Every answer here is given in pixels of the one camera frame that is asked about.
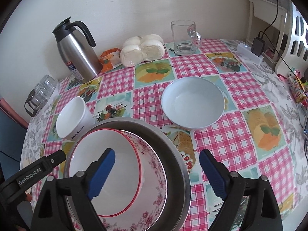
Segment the thermos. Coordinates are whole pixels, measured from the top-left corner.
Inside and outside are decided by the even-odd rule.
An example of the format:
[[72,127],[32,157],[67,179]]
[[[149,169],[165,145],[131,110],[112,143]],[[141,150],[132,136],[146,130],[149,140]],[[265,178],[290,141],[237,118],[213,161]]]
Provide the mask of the thermos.
[[95,41],[87,26],[81,21],[70,22],[70,17],[58,24],[52,32],[65,65],[80,83],[97,76],[103,66],[92,47]]

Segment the black power adapter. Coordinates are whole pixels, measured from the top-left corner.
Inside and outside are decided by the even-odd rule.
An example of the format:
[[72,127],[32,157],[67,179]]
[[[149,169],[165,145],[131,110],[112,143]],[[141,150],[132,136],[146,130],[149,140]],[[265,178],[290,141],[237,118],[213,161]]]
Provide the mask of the black power adapter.
[[251,46],[251,52],[254,53],[256,56],[260,56],[263,53],[265,47],[265,41],[260,37],[254,38]]

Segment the red rim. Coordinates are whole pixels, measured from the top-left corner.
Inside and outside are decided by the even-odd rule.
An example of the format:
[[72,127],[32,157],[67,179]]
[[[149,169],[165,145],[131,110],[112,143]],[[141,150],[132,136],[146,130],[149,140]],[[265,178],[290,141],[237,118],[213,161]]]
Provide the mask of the red rim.
[[129,207],[134,203],[134,201],[135,201],[135,199],[136,199],[136,197],[137,197],[137,195],[138,195],[138,192],[139,192],[139,189],[140,189],[140,185],[141,185],[141,162],[140,162],[139,155],[138,155],[138,153],[137,153],[137,151],[136,151],[136,148],[134,147],[133,143],[132,143],[124,134],[122,134],[120,131],[115,130],[115,129],[112,129],[112,128],[99,128],[99,129],[95,129],[95,130],[92,130],[92,131],[88,132],[85,136],[83,136],[83,137],[78,141],[78,143],[76,143],[76,147],[78,146],[78,144],[79,144],[86,136],[88,136],[89,134],[94,133],[94,132],[96,132],[96,131],[98,131],[98,130],[112,130],[112,131],[115,131],[115,132],[121,134],[123,137],[125,137],[125,139],[126,139],[127,141],[129,141],[130,145],[132,146],[132,148],[133,148],[133,150],[134,150],[134,152],[135,152],[135,155],[136,155],[136,157],[137,157],[137,161],[138,161],[138,167],[139,167],[139,181],[138,181],[138,187],[137,187],[136,193],[135,193],[133,199],[131,200],[131,202],[129,203],[129,205],[128,205],[125,209],[123,209],[122,211],[120,211],[120,212],[118,212],[118,213],[116,213],[116,214],[113,214],[113,215],[99,215],[99,214],[98,214],[98,216],[100,216],[100,217],[114,217],[114,216],[117,216],[117,215],[119,215],[119,214],[122,214],[122,213],[124,213],[126,210],[128,210]]

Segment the table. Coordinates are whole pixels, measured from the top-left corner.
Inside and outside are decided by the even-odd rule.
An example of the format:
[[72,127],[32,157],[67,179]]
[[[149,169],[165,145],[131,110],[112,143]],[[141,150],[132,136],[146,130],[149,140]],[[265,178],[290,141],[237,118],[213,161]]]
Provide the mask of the table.
[[[192,201],[183,230],[208,229],[215,218],[215,210],[222,203],[198,163],[198,154],[205,148],[230,171],[238,171],[250,178],[266,175],[284,219],[308,190],[307,161],[297,107],[288,85],[265,62],[255,65],[238,53],[238,43],[204,39],[191,56],[175,55],[173,44],[167,43],[166,54],[161,60],[134,68],[119,66],[83,85],[74,77],[67,77],[60,82],[55,101],[30,121],[21,168],[56,150],[69,152],[73,142],[58,137],[55,122],[62,108],[79,95],[97,121],[110,115],[144,120],[160,128],[189,158],[186,164],[192,184]],[[200,76],[212,81],[225,97],[224,114],[201,131],[184,131],[172,125],[160,105],[167,85],[186,76]],[[189,114],[190,110],[193,105],[183,113]],[[51,175],[61,178],[63,168],[64,164],[61,164]],[[31,189],[33,207],[45,179]],[[245,197],[242,203],[234,229],[243,217],[247,204]]]

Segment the blue gripper pad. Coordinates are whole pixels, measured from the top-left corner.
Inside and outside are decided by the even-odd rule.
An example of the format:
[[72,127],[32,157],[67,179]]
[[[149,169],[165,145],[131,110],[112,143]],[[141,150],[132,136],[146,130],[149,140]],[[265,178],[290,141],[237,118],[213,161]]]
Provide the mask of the blue gripper pad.
[[226,188],[229,181],[226,173],[229,173],[229,171],[223,163],[216,161],[208,149],[204,149],[200,152],[199,161],[215,195],[225,200],[228,195]]
[[113,149],[109,151],[105,159],[101,162],[98,166],[98,169],[92,176],[91,181],[89,182],[89,191],[88,191],[88,198],[92,200],[94,197],[98,196],[104,186],[104,183],[109,176],[113,165],[115,164],[116,156]]

